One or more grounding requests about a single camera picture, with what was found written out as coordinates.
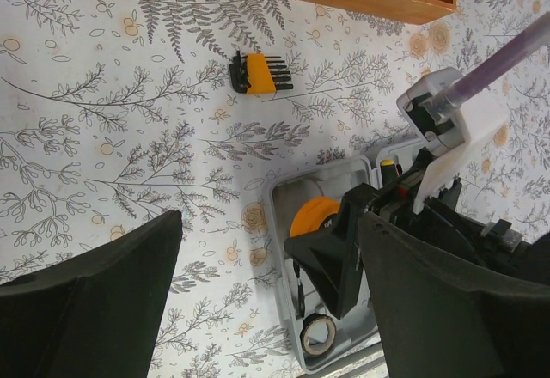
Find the tool case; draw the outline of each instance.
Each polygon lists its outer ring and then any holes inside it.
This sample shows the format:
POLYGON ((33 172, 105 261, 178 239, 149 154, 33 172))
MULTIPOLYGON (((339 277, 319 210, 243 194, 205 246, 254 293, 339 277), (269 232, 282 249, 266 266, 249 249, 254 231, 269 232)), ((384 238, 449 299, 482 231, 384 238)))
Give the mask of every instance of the tool case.
MULTIPOLYGON (((380 165, 381 160, 391 159, 406 171, 422 147, 423 143, 419 139, 388 146, 378 153, 376 165, 380 165)), ((364 354, 367 356, 372 354, 369 347, 375 344, 380 346, 376 318, 370 305, 369 285, 363 274, 357 305, 340 320, 333 318, 336 335, 330 350, 316 356, 304 352, 301 341, 304 320, 312 314, 332 315, 302 271, 305 314, 300 316, 293 261, 284 252, 284 241, 289 237, 294 216, 306 202, 320 196, 340 201, 346 192, 361 183, 380 188, 382 176, 378 167, 372 168, 369 159, 359 155, 281 176, 269 182, 265 188, 263 199, 266 218, 279 274, 276 283, 278 312, 282 324, 289 330, 296 359, 308 374, 343 369, 358 361, 358 349, 366 346, 364 354)))

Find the floral wallpaper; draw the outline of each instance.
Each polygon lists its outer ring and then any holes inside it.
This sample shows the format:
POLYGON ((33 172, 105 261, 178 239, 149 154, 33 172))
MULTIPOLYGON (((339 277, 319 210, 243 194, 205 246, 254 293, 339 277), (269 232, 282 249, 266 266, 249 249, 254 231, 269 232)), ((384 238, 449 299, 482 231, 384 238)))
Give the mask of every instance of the floral wallpaper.
MULTIPOLYGON (((185 241, 150 377, 294 377, 266 182, 412 137, 395 101, 463 73, 550 0, 459 0, 422 27, 295 0, 0 0, 0 282, 177 209, 185 241), (294 90, 237 95, 235 50, 282 56, 294 90)), ((461 172, 459 209, 550 217, 550 47, 491 87, 510 110, 461 172)), ((384 376, 378 369, 376 376, 384 376)))

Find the yellow key holder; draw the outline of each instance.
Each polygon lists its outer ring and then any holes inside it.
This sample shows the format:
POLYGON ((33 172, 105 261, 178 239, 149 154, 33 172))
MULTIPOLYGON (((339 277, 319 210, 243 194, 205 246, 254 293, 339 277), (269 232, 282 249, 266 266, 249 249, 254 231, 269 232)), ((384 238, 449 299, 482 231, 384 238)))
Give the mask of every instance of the yellow key holder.
POLYGON ((255 53, 233 57, 229 65, 231 86, 237 93, 262 95, 278 90, 292 90, 290 71, 280 56, 255 53))

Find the purple tube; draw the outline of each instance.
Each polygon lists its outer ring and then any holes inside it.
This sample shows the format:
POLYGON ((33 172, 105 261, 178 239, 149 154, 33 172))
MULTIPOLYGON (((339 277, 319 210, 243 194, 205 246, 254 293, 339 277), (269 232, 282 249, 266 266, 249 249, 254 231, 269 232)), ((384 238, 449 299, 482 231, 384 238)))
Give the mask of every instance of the purple tube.
POLYGON ((462 103, 476 96, 516 64, 549 42, 550 13, 547 12, 476 69, 434 96, 433 108, 442 118, 447 118, 454 108, 460 107, 462 103))

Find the masking tape roll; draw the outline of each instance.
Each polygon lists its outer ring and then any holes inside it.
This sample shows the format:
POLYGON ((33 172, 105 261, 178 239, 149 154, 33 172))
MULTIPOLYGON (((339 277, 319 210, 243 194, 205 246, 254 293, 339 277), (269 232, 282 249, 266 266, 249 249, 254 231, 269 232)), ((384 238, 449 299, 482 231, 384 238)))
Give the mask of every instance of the masking tape roll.
POLYGON ((290 237, 315 232, 317 229, 328 227, 338 215, 340 203, 326 196, 319 196, 306 202, 300 208, 292 225, 290 237))
POLYGON ((336 340, 336 324, 326 315, 311 314, 303 320, 302 332, 300 332, 300 342, 303 350, 312 357, 324 355, 334 345, 336 340), (327 328, 326 338, 315 338, 314 328, 325 326, 327 328))

